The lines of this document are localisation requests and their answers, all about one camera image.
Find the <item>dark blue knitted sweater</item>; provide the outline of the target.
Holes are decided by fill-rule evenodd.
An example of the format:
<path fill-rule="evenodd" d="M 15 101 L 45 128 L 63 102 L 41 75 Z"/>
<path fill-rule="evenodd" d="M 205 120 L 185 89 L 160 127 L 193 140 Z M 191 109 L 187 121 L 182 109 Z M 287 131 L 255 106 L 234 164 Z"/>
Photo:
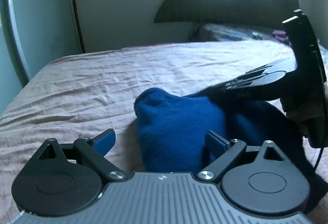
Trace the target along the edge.
<path fill-rule="evenodd" d="M 134 102 L 142 162 L 150 172 L 197 174 L 215 160 L 205 145 L 207 131 L 251 146 L 272 140 L 295 166 L 310 174 L 303 135 L 265 101 L 237 101 L 202 92 L 175 96 L 159 88 Z"/>

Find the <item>small purple cloth item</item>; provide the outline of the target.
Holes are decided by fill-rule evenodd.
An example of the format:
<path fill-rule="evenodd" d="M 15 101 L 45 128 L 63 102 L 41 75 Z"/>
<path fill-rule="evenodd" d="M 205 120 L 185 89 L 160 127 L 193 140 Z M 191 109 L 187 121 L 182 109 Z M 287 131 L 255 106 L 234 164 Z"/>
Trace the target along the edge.
<path fill-rule="evenodd" d="M 285 31 L 282 30 L 274 30 L 272 32 L 272 36 L 278 40 L 279 42 L 282 42 L 284 44 L 289 44 L 290 40 L 288 37 L 288 34 Z"/>

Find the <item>patterned pillow at headboard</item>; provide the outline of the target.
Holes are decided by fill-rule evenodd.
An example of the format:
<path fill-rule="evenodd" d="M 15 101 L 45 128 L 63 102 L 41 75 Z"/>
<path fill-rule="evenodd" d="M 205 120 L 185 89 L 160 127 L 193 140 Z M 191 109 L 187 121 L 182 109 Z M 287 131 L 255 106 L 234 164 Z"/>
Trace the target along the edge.
<path fill-rule="evenodd" d="M 273 41 L 273 29 L 237 24 L 203 24 L 198 29 L 198 40 L 202 42 Z"/>

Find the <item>glass sliding wardrobe door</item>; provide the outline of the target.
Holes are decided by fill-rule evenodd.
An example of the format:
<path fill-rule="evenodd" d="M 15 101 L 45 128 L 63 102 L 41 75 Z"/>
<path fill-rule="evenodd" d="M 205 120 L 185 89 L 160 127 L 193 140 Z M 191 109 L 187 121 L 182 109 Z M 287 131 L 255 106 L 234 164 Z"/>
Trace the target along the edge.
<path fill-rule="evenodd" d="M 80 53 L 72 0 L 1 0 L 1 111 L 46 64 Z"/>

